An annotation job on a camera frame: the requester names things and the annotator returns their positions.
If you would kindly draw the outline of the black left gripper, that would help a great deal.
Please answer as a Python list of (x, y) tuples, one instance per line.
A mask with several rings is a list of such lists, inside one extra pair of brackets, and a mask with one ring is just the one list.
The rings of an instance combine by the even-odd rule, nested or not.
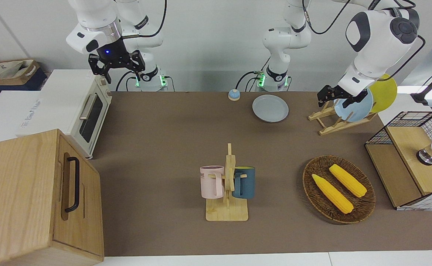
[(342, 107), (347, 108), (354, 102), (360, 103), (367, 95), (368, 92), (366, 91), (366, 89), (361, 91), (360, 94), (358, 94), (357, 96), (352, 96), (338, 85), (335, 87), (325, 85), (321, 89), (321, 92), (317, 93), (317, 99), (318, 104), (324, 105), (328, 101), (332, 101), (338, 98), (344, 98), (346, 100), (343, 102)]

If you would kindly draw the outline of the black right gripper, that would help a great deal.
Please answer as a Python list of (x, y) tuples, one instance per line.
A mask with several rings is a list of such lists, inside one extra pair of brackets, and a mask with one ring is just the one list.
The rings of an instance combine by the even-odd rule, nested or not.
[(140, 83), (140, 75), (145, 70), (143, 56), (139, 50), (129, 53), (123, 38), (98, 48), (97, 53), (97, 55), (91, 53), (88, 56), (88, 62), (94, 75), (105, 77), (107, 83), (111, 84), (112, 79), (108, 71), (114, 68), (126, 68), (135, 72), (136, 83)]

